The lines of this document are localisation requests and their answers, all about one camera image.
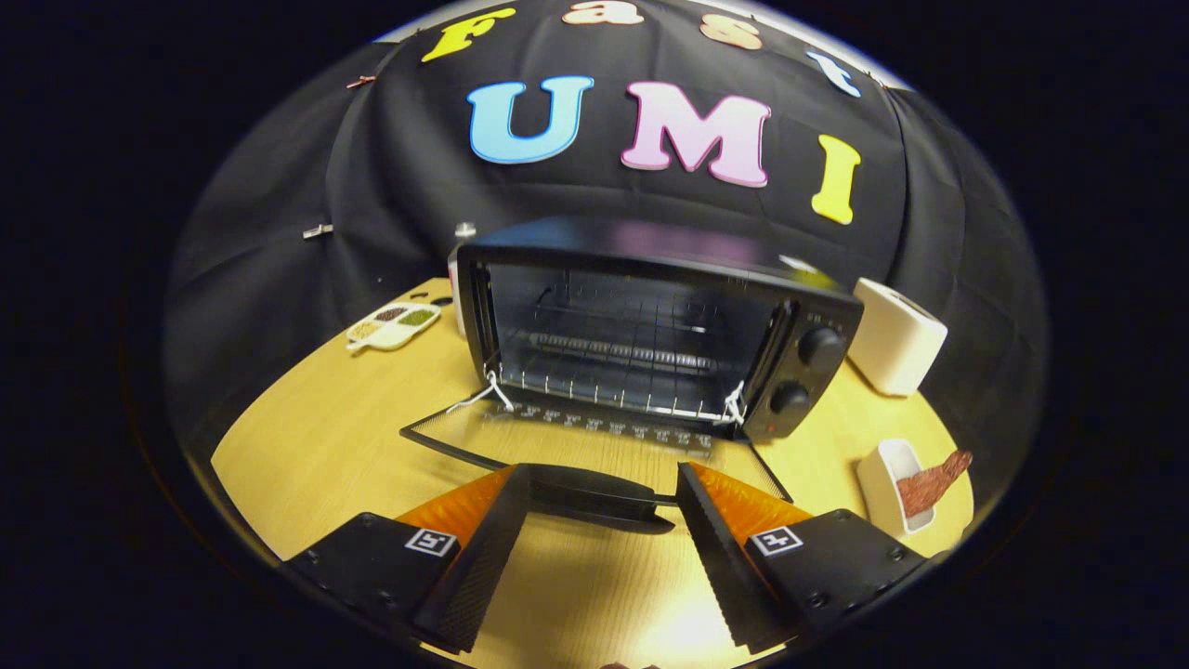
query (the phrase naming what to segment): black cloth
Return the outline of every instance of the black cloth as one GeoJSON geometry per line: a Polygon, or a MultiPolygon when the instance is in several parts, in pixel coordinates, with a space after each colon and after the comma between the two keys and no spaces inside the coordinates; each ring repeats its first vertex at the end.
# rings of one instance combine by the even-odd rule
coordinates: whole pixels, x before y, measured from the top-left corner
{"type": "MultiPolygon", "coordinates": [[[[642,24],[573,26],[560,20],[570,5],[516,4],[515,17],[428,63],[440,27],[369,44],[245,138],[196,207],[171,277],[164,367],[182,443],[208,455],[289,367],[397,292],[443,276],[459,221],[484,233],[583,213],[757,235],[847,286],[863,276],[900,289],[951,328],[926,398],[975,453],[973,474],[1009,475],[1040,402],[1046,324],[1023,223],[977,151],[919,95],[835,58],[862,96],[842,93],[806,56],[822,51],[792,36],[763,29],[763,46],[748,51],[702,34],[703,6],[641,0],[642,24]],[[377,78],[346,88],[363,75],[377,78]],[[561,75],[594,80],[570,147],[515,165],[472,152],[470,91],[523,82],[511,128],[533,135],[549,116],[540,82],[561,75]],[[725,95],[767,103],[767,187],[715,178],[713,151],[686,172],[668,143],[668,169],[624,166],[633,81],[677,84],[703,115],[725,95]],[[811,208],[818,134],[862,154],[850,225],[811,208]],[[334,232],[302,238],[320,223],[334,232]]],[[[999,487],[975,482],[976,496],[999,487]]]]}

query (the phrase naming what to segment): bacon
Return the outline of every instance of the bacon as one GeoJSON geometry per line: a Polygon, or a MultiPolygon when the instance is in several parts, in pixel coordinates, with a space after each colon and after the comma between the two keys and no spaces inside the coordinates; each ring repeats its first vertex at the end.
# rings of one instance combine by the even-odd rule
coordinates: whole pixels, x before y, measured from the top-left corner
{"type": "Polygon", "coordinates": [[[973,459],[974,456],[968,452],[954,452],[940,466],[897,481],[895,485],[904,503],[905,518],[912,518],[932,509],[945,494],[945,491],[954,485],[954,481],[970,467],[973,459]]]}

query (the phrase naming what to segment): white box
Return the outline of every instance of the white box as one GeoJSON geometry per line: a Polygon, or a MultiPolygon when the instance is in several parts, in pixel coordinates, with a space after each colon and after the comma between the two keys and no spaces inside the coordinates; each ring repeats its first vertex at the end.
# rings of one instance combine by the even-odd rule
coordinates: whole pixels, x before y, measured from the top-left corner
{"type": "Polygon", "coordinates": [[[858,279],[855,296],[863,302],[863,317],[847,355],[880,393],[916,393],[949,328],[908,297],[868,278],[858,279]]]}
{"type": "Polygon", "coordinates": [[[933,507],[905,518],[904,500],[895,485],[901,479],[920,474],[917,452],[906,440],[885,440],[867,457],[858,462],[856,474],[858,487],[867,501],[867,519],[897,539],[904,539],[929,528],[937,512],[933,507]]]}

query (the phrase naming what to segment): white bowl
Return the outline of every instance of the white bowl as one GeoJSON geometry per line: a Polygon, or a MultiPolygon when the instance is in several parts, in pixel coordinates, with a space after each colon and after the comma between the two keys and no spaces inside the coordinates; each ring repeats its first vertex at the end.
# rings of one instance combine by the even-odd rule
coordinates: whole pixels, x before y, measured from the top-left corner
{"type": "Polygon", "coordinates": [[[907,440],[885,440],[858,463],[858,486],[867,500],[867,517],[872,525],[897,539],[916,535],[933,523],[933,507],[906,518],[904,500],[895,482],[923,472],[917,452],[907,440]]]}

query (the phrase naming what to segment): white string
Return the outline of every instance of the white string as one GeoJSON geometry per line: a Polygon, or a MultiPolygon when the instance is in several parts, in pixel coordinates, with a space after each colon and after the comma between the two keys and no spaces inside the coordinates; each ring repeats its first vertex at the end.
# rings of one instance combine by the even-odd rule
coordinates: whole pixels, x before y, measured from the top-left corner
{"type": "Polygon", "coordinates": [[[473,405],[474,403],[482,400],[484,397],[487,396],[487,393],[490,393],[492,391],[495,391],[496,395],[499,396],[501,400],[504,400],[504,408],[507,408],[508,411],[514,411],[516,408],[512,405],[511,400],[509,400],[508,396],[505,396],[504,392],[499,390],[499,386],[496,385],[496,373],[495,372],[489,372],[487,373],[487,381],[490,381],[491,385],[487,386],[487,389],[485,391],[483,391],[478,396],[471,398],[470,400],[463,400],[463,402],[458,403],[457,405],[449,408],[448,410],[446,410],[446,414],[449,414],[449,412],[454,411],[458,408],[473,405]]]}
{"type": "Polygon", "coordinates": [[[724,423],[738,423],[743,425],[743,417],[740,415],[740,398],[743,396],[743,383],[731,391],[730,396],[726,396],[726,400],[723,402],[723,416],[730,415],[730,418],[724,418],[722,421],[716,421],[715,425],[723,425],[724,423]]]}

